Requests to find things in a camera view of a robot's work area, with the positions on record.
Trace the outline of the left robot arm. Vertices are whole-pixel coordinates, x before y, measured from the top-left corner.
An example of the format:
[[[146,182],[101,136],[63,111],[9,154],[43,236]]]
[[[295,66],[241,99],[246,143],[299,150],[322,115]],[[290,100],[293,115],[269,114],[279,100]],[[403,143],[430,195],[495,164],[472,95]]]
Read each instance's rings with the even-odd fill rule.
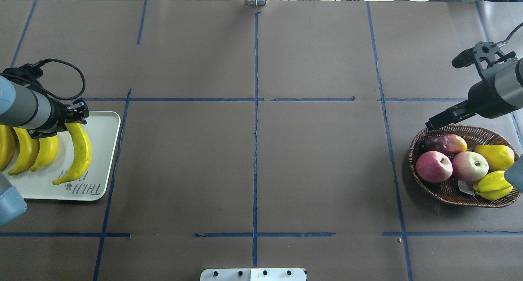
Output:
[[[67,132],[70,123],[85,125],[88,117],[89,108],[81,98],[65,105],[43,89],[30,89],[1,77],[1,125],[25,130],[30,140]],[[1,226],[26,210],[27,204],[18,189],[1,174]]]

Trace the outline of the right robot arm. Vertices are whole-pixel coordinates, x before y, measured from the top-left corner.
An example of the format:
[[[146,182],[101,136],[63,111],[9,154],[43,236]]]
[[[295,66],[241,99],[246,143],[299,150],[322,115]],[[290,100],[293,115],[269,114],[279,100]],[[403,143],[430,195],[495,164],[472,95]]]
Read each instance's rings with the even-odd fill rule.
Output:
[[[522,60],[495,73],[493,80],[480,81],[468,91],[468,97],[425,123],[429,131],[459,123],[475,115],[494,119],[523,106]]]

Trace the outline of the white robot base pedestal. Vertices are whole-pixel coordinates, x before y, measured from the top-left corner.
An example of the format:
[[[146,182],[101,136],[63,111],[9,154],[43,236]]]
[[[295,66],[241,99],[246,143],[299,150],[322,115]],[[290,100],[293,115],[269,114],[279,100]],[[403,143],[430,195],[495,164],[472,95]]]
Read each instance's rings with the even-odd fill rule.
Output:
[[[307,281],[303,268],[209,268],[200,281]]]

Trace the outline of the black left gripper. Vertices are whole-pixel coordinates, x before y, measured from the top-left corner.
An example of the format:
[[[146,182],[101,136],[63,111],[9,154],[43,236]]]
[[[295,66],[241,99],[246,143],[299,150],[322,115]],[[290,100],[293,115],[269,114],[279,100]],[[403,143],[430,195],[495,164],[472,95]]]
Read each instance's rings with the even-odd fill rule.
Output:
[[[89,108],[84,99],[77,99],[71,105],[54,99],[43,99],[37,104],[36,113],[29,122],[29,136],[32,139],[49,138],[65,132],[66,123],[87,123]]]

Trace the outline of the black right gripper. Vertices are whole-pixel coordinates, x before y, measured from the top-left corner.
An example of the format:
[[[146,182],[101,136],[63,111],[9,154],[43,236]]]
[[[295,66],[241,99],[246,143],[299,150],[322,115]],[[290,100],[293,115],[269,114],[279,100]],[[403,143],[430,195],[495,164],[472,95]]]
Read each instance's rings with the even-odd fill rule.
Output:
[[[494,86],[480,81],[469,89],[467,102],[460,102],[431,117],[425,126],[428,130],[436,130],[452,123],[459,123],[476,114],[494,119],[514,111],[516,107],[504,101]]]

